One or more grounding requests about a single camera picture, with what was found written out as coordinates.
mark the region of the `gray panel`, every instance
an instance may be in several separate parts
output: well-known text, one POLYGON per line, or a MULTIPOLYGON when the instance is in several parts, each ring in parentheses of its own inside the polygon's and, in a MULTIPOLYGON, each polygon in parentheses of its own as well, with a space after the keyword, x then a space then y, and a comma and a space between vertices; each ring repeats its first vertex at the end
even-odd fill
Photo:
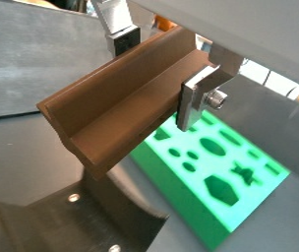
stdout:
POLYGON ((113 59, 99 20, 0 1, 0 116, 36 103, 113 59))
POLYGON ((299 103, 244 76, 221 90, 229 100, 212 112, 299 174, 299 103))
POLYGON ((299 1, 133 1, 299 83, 299 1))

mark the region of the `brown plastic bracket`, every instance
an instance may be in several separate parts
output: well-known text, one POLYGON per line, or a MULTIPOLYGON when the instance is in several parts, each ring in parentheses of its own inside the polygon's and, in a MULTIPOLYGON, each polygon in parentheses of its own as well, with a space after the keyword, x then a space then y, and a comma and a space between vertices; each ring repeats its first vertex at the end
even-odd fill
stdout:
POLYGON ((182 82, 210 64, 194 33, 177 27, 39 103, 66 148, 97 179, 174 114, 182 82))

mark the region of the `circular hole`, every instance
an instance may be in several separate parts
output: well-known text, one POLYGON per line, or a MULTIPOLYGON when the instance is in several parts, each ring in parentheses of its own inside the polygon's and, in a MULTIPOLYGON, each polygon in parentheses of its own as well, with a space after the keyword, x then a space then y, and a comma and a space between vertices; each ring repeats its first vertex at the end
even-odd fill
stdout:
POLYGON ((177 158, 180 158, 182 156, 182 154, 180 153, 180 151, 177 149, 170 148, 169 152, 173 156, 176 156, 177 158))
POLYGON ((260 158, 261 158, 260 155, 258 155, 254 151, 252 151, 252 150, 249 150, 249 155, 250 155, 253 158, 256 158, 256 159, 260 159, 260 158))
POLYGON ((226 140, 229 140, 229 142, 232 142, 234 145, 237 146, 242 146, 241 142, 236 139, 236 137, 233 137, 233 135, 230 135, 226 131, 221 130, 220 134, 222 135, 222 137, 225 137, 226 140))
POLYGON ((189 162, 184 163, 184 167, 185 167, 186 170, 189 170, 192 172, 197 171, 194 165, 192 163, 189 163, 189 162))
POLYGON ((75 194, 73 194, 73 195, 69 197, 69 201, 70 201, 70 202, 77 202, 77 201, 79 201, 81 198, 82 198, 82 196, 81 196, 78 193, 75 193, 75 194))
POLYGON ((197 128, 196 128, 196 127, 190 127, 190 128, 189 128, 189 131, 196 132, 196 131, 197 131, 197 128))
POLYGON ((198 154, 197 154, 197 153, 189 151, 189 152, 188 152, 188 156, 189 156, 190 158, 198 160, 198 154))
POLYGON ((209 152, 218 156, 226 156, 226 151, 224 147, 209 138, 201 138, 200 142, 209 152))

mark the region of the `green foam block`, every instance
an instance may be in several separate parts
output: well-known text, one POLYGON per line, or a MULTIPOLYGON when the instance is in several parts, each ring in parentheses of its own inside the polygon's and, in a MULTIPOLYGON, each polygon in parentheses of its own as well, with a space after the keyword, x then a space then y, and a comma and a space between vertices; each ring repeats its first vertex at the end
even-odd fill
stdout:
POLYGON ((216 249, 289 170, 210 112, 188 132, 173 116, 131 152, 209 249, 216 249))

